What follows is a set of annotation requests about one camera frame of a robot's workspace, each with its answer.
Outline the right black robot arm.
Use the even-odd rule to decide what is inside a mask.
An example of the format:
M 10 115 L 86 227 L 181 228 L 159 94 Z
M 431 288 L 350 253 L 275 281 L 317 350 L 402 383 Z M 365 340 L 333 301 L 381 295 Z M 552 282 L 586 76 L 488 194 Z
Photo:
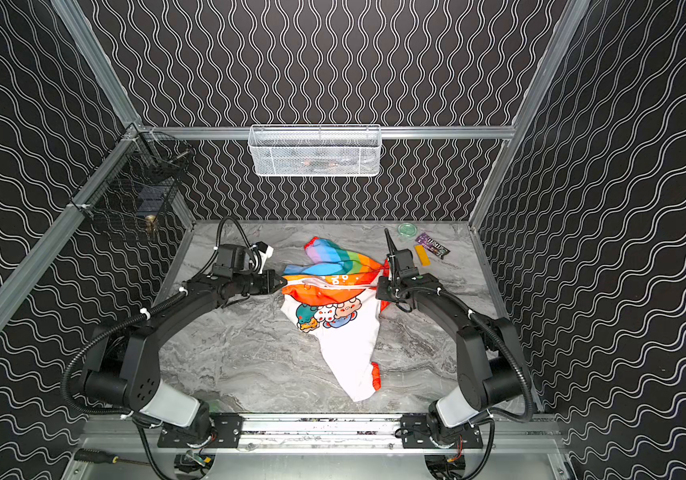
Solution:
M 376 298 L 429 317 L 454 340 L 457 387 L 434 406 L 441 428 L 490 417 L 518 423 L 532 420 L 530 374 L 511 321 L 475 311 L 428 274 L 380 278 Z

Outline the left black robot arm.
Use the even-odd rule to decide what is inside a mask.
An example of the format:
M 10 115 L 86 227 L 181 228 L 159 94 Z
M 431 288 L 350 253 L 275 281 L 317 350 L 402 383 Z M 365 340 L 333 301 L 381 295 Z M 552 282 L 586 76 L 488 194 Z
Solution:
M 161 348 L 202 315 L 242 300 L 270 296 L 287 284 L 267 263 L 268 244 L 224 242 L 221 220 L 210 258 L 171 297 L 121 321 L 98 326 L 67 363 L 59 391 L 87 415 L 126 415 L 140 428 L 162 427 L 204 444 L 214 428 L 208 404 L 162 378 Z

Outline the rainbow cartoon kids jacket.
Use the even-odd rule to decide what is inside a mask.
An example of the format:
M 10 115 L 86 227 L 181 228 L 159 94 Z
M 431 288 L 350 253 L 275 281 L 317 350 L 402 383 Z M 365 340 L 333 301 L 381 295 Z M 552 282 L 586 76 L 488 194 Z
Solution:
M 318 340 L 324 361 L 348 397 L 367 400 L 381 388 L 372 355 L 379 315 L 388 306 L 376 298 L 388 262 L 320 237 L 306 243 L 304 251 L 311 263 L 284 271 L 281 311 L 301 333 Z

